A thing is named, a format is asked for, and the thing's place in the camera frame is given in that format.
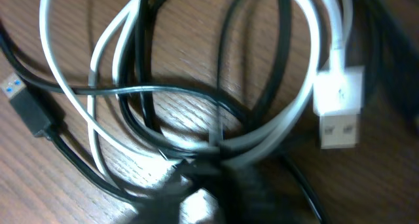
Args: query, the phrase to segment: usb connector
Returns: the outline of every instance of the usb connector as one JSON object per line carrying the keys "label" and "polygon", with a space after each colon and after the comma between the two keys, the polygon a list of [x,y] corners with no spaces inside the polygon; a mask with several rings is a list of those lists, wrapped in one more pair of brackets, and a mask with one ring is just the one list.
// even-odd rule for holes
{"label": "usb connector", "polygon": [[359,115],[330,115],[320,117],[322,149],[352,148],[358,143]]}
{"label": "usb connector", "polygon": [[33,136],[45,136],[45,131],[55,125],[54,117],[43,105],[43,101],[31,93],[17,74],[7,77],[0,87]]}

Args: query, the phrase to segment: wood grain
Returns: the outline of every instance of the wood grain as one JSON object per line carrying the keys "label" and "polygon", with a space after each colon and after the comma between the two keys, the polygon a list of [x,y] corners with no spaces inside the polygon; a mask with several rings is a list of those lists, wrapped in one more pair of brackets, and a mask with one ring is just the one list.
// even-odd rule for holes
{"label": "wood grain", "polygon": [[[129,0],[53,0],[51,34],[54,52],[72,84],[86,84],[90,53],[108,23]],[[156,81],[200,81],[215,84],[216,44],[220,23],[231,0],[169,0],[161,9],[153,39],[153,77]],[[419,5],[414,0],[385,0],[408,35],[419,42]],[[18,46],[41,65],[46,60],[39,40],[39,0],[0,0],[1,19]],[[242,94],[241,49],[245,11],[235,21],[223,87],[251,107],[271,71],[278,38],[276,0],[260,0],[252,22],[251,68],[246,95]],[[280,91],[269,117],[278,113],[298,93],[310,51],[308,27],[293,3],[291,53]],[[116,38],[101,62],[101,82],[111,82],[111,62]],[[0,79],[11,73],[0,56]],[[34,69],[52,80],[47,67]],[[155,106],[164,120],[164,132],[182,132],[193,140],[205,137],[213,107],[180,94],[158,93]],[[63,95],[53,94],[66,112],[65,123],[77,141],[88,147],[86,123]],[[134,214],[125,204],[93,187],[44,139],[27,131],[6,97],[0,94],[0,218],[2,223],[122,223]],[[132,146],[144,141],[127,134],[118,119],[117,102],[98,100],[99,122]],[[238,127],[226,115],[227,130]],[[311,128],[316,117],[308,107],[297,128]],[[152,171],[101,140],[111,169],[132,182],[152,187],[165,169]],[[378,91],[362,116],[361,143],[356,149],[320,151],[315,142],[302,146],[293,157],[312,182],[333,223],[417,223],[419,215],[419,142]],[[291,178],[268,162],[263,165],[278,189]],[[298,196],[292,186],[290,191]],[[181,223],[216,223],[215,201],[200,191],[181,206]]]}

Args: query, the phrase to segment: black cable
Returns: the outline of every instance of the black cable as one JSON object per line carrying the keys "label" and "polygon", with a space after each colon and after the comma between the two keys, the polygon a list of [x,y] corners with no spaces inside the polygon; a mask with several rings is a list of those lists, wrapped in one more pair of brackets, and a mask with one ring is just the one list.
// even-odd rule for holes
{"label": "black cable", "polygon": [[225,15],[223,26],[221,28],[220,41],[217,49],[217,91],[221,91],[221,70],[224,65],[224,56],[227,49],[229,35],[228,29],[230,28],[230,24],[233,21],[234,12],[236,12],[240,2],[242,2],[242,0],[232,0],[230,7],[228,8]]}
{"label": "black cable", "polygon": [[54,143],[59,152],[93,185],[102,190],[103,192],[111,195],[112,197],[127,202],[130,204],[135,204],[136,206],[147,205],[147,203],[152,202],[156,198],[165,198],[167,202],[181,202],[185,200],[189,195],[195,193],[200,189],[201,184],[199,182],[194,182],[193,185],[185,189],[184,191],[171,191],[170,193],[159,191],[154,194],[154,198],[145,198],[130,195],[120,189],[112,186],[101,177],[99,177],[83,160],[77,156],[63,141],[59,136],[59,133],[53,129],[49,128],[45,132],[45,136]]}
{"label": "black cable", "polygon": [[[135,43],[136,43],[136,70],[138,83],[147,83],[151,81],[151,72],[146,69],[146,27],[145,22],[149,15],[149,0],[141,0],[139,3],[139,14],[137,18]],[[154,122],[155,108],[153,103],[153,95],[140,93],[140,106],[143,115],[144,124],[154,131],[162,133],[159,125]]]}
{"label": "black cable", "polygon": [[257,103],[251,110],[249,119],[245,125],[246,131],[252,131],[260,125],[263,116],[270,108],[278,88],[281,85],[285,67],[289,56],[289,45],[291,43],[291,0],[278,0],[279,23],[278,44],[272,72],[266,86],[259,96]]}
{"label": "black cable", "polygon": [[155,0],[151,7],[151,16],[149,17],[151,19],[150,24],[154,26],[155,18],[157,17],[157,12],[159,8],[166,2],[167,0]]}
{"label": "black cable", "polygon": [[369,36],[371,37],[369,60],[365,65],[364,75],[364,104],[367,104],[375,92],[376,85],[378,83],[378,77],[381,73],[383,65],[383,34],[382,30],[374,19],[372,14],[365,11],[368,27]]}
{"label": "black cable", "polygon": [[379,0],[361,0],[385,36],[391,64],[380,70],[390,103],[408,121],[419,115],[419,53]]}
{"label": "black cable", "polygon": [[280,156],[280,161],[282,165],[285,168],[287,168],[287,170],[295,178],[297,184],[301,188],[303,195],[306,197],[308,204],[312,208],[314,215],[316,215],[319,222],[321,224],[330,223],[329,218],[327,217],[324,207],[321,205],[316,192],[313,190],[312,186],[305,178],[304,174],[295,165],[293,160],[286,155],[282,155]]}

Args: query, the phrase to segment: black usb connector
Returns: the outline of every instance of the black usb connector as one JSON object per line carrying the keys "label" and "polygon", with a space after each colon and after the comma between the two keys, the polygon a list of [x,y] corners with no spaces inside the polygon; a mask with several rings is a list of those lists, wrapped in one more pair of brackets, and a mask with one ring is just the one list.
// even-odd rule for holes
{"label": "black usb connector", "polygon": [[56,120],[44,105],[44,99],[33,94],[17,74],[7,77],[0,87],[33,136],[45,136],[45,132],[56,125]]}

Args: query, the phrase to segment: wooden surface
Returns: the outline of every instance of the wooden surface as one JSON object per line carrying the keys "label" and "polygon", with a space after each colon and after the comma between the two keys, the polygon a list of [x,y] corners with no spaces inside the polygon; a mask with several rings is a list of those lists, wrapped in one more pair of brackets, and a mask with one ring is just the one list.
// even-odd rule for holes
{"label": "wooden surface", "polygon": [[[72,84],[87,84],[91,44],[129,0],[53,0],[52,44],[58,62]],[[153,40],[153,77],[162,82],[215,82],[215,46],[220,21],[230,0],[169,0],[159,13]],[[401,26],[419,43],[417,0],[385,0]],[[39,0],[0,0],[1,19],[18,46],[41,65],[46,61],[39,40]],[[247,93],[243,85],[241,45],[243,14],[239,15],[223,72],[223,87],[252,106],[261,92],[276,46],[276,0],[261,0],[252,24]],[[308,63],[310,39],[301,10],[293,3],[291,53],[284,81],[269,112],[278,113],[297,94]],[[111,82],[112,41],[101,62],[101,82]],[[352,52],[357,51],[353,44]],[[349,60],[361,64],[357,58]],[[12,72],[0,56],[0,79]],[[38,73],[52,79],[47,67]],[[88,147],[86,123],[63,95],[53,94],[67,113],[65,122],[75,139]],[[165,133],[205,136],[211,106],[184,95],[155,94],[156,112],[165,122]],[[0,94],[0,220],[2,223],[122,223],[134,213],[89,184],[55,150],[50,142],[35,139],[18,118],[6,97]],[[99,99],[99,121],[123,142],[142,145],[123,129],[117,102]],[[310,107],[296,131],[317,124]],[[226,122],[227,130],[238,123]],[[132,182],[152,187],[166,171],[153,168],[114,150],[101,140],[106,159],[114,170]],[[386,103],[380,90],[362,115],[361,143],[356,149],[320,151],[311,141],[293,152],[293,157],[318,192],[333,223],[418,223],[419,142],[409,134],[401,118]],[[273,184],[299,194],[289,176],[275,163],[263,165]],[[200,191],[182,206],[181,223],[216,223],[215,201]]]}

